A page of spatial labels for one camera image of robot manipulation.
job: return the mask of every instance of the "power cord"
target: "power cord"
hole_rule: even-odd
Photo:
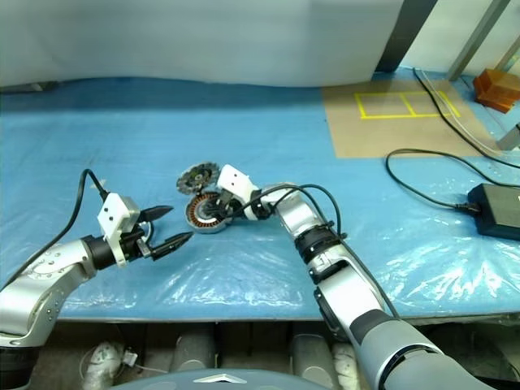
[[[427,92],[428,96],[430,97],[431,101],[433,102],[433,104],[435,105],[435,108],[437,109],[437,111],[439,112],[440,114],[440,118],[460,137],[462,138],[467,144],[469,144],[471,147],[473,147],[475,150],[477,150],[480,154],[482,154],[484,157],[486,158],[489,158],[490,160],[496,162],[496,163],[500,163],[500,164],[503,164],[503,165],[506,165],[508,167],[512,167],[512,168],[516,168],[516,169],[520,169],[520,165],[516,165],[516,164],[513,164],[511,162],[507,162],[505,160],[502,160],[500,158],[496,158],[494,156],[491,156],[488,152],[484,151],[481,147],[479,147],[478,145],[476,145],[472,140],[470,140],[470,138],[468,138],[468,136],[466,136],[465,134],[463,134],[456,126],[454,126],[450,121],[449,119],[446,117],[446,115],[444,114],[444,112],[440,109],[440,106],[439,106],[439,103],[436,101],[435,97],[433,96],[433,93],[431,92],[431,90],[424,84],[423,80],[421,79],[421,77],[419,77],[418,73],[417,73],[417,69],[414,67],[412,69],[413,73],[414,73],[414,77],[417,79],[417,81],[421,84],[421,86],[424,88],[424,90]]]
[[[74,210],[72,211],[71,218],[67,222],[67,225],[63,228],[63,230],[58,233],[51,241],[49,241],[47,244],[43,245],[41,249],[39,249],[36,253],[31,255],[25,262],[16,270],[16,272],[9,278],[9,280],[3,285],[2,291],[5,287],[7,287],[9,284],[11,284],[13,281],[18,278],[22,274],[22,272],[25,271],[25,269],[32,263],[34,260],[39,258],[48,248],[50,248],[52,245],[56,244],[63,236],[65,236],[69,230],[71,230],[72,225],[74,225],[74,222],[77,219],[78,214],[80,213],[81,208],[81,202],[83,201],[83,192],[85,191],[85,181],[87,179],[87,176],[90,176],[92,181],[94,182],[94,185],[96,186],[97,190],[99,191],[99,196],[102,198],[103,201],[105,201],[106,197],[108,196],[109,192],[106,191],[101,183],[99,183],[98,178],[94,175],[92,171],[89,169],[85,169],[83,172],[81,172],[80,176],[80,183],[78,184],[78,192],[76,194],[76,203],[74,204]]]
[[[311,203],[313,204],[314,208],[316,209],[316,212],[318,213],[319,217],[322,219],[323,222],[328,221],[328,219],[325,217],[325,214],[322,212],[321,208],[319,207],[318,202],[314,199],[314,197],[306,191],[306,189],[318,189],[327,197],[330,199],[332,205],[334,206],[334,211],[336,212],[336,235],[340,239],[341,244],[344,245],[344,247],[349,251],[350,255],[354,258],[354,260],[357,261],[363,272],[365,272],[366,276],[372,281],[374,286],[379,291],[379,294],[381,294],[381,297],[383,298],[384,302],[386,303],[388,309],[391,311],[394,318],[399,319],[401,316],[397,312],[396,307],[393,305],[392,301],[388,297],[387,293],[383,290],[377,279],[374,277],[374,275],[370,272],[368,267],[365,265],[364,262],[358,257],[358,255],[350,248],[344,241],[344,238],[346,235],[341,232],[341,212],[340,207],[337,204],[336,199],[332,196],[332,194],[327,191],[324,187],[317,184],[303,184],[303,185],[295,185],[295,184],[281,184],[277,185],[275,187],[269,188],[262,193],[258,194],[256,197],[253,197],[250,201],[246,202],[242,207],[239,209],[233,211],[233,213],[230,215],[231,218],[239,216],[241,212],[243,212],[246,208],[251,207],[253,204],[257,203],[265,197],[266,195],[269,195],[270,193],[273,193],[275,191],[279,191],[281,189],[291,189],[291,191],[288,191],[285,193],[272,207],[271,207],[271,213],[273,214],[275,212],[276,206],[283,201],[286,197],[288,197],[291,193],[294,193],[295,191],[299,191],[301,193],[304,193]]]
[[[520,188],[520,184],[502,183],[500,181],[494,180],[493,178],[491,178],[488,175],[486,175],[484,172],[480,171],[471,162],[465,160],[462,157],[458,157],[455,154],[450,154],[450,153],[446,153],[446,152],[440,152],[438,150],[414,149],[414,148],[396,149],[396,150],[393,150],[392,152],[390,152],[387,155],[387,157],[385,158],[385,160],[384,160],[384,166],[385,166],[385,168],[387,170],[387,173],[390,175],[390,177],[392,177],[392,179],[394,179],[398,184],[402,185],[403,187],[405,187],[409,191],[411,191],[411,192],[419,195],[420,197],[426,199],[427,201],[435,203],[436,205],[439,205],[439,206],[450,207],[450,208],[453,208],[453,209],[456,209],[456,210],[465,211],[466,213],[469,213],[469,214],[472,214],[472,215],[478,214],[480,212],[479,207],[477,205],[475,205],[475,204],[472,204],[472,203],[448,203],[448,202],[445,202],[445,201],[439,201],[437,199],[434,199],[433,197],[430,197],[430,196],[426,195],[425,193],[422,193],[418,189],[412,187],[411,185],[405,183],[403,180],[399,179],[396,176],[396,174],[394,173],[394,171],[392,170],[391,166],[390,166],[390,159],[392,158],[392,156],[395,156],[396,154],[437,154],[439,156],[453,158],[453,159],[455,159],[455,160],[457,160],[457,161],[467,165],[469,168],[471,168],[473,171],[477,172],[481,177],[483,177],[485,180],[489,181],[490,183],[493,183],[495,185],[500,185],[501,187],[510,187],[510,188],[516,188],[516,189]]]

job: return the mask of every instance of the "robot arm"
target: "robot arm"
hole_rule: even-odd
[[[0,389],[26,388],[40,347],[52,331],[68,295],[113,264],[161,258],[192,235],[180,233],[158,247],[145,240],[144,223],[172,208],[139,210],[129,197],[108,193],[97,217],[103,235],[50,247],[0,291]]]
[[[384,312],[379,290],[356,255],[294,188],[260,191],[247,175],[229,165],[220,172],[216,187],[219,195],[203,208],[206,215],[218,215],[222,226],[237,211],[250,220],[273,212],[279,216],[314,281],[314,296],[327,325],[353,344],[372,389],[490,389],[414,327]],[[267,195],[258,198],[261,193]]]

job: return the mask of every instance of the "cardboard sheet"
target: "cardboard sheet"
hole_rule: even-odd
[[[474,137],[496,149],[495,141],[451,84],[446,80],[433,84]],[[407,147],[479,155],[442,121],[415,80],[371,81],[322,92],[336,157],[383,157]],[[442,102],[440,106],[452,116]]]

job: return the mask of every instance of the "power adapter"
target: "power adapter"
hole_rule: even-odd
[[[480,209],[474,214],[480,234],[520,241],[520,188],[480,184],[468,201]]]

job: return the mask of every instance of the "gear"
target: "gear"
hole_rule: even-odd
[[[196,232],[216,233],[227,226],[222,217],[206,213],[208,202],[218,197],[219,193],[202,193],[194,197],[186,206],[186,220]]]
[[[219,178],[219,166],[214,162],[203,162],[186,170],[177,180],[177,189],[186,195],[199,193]]]

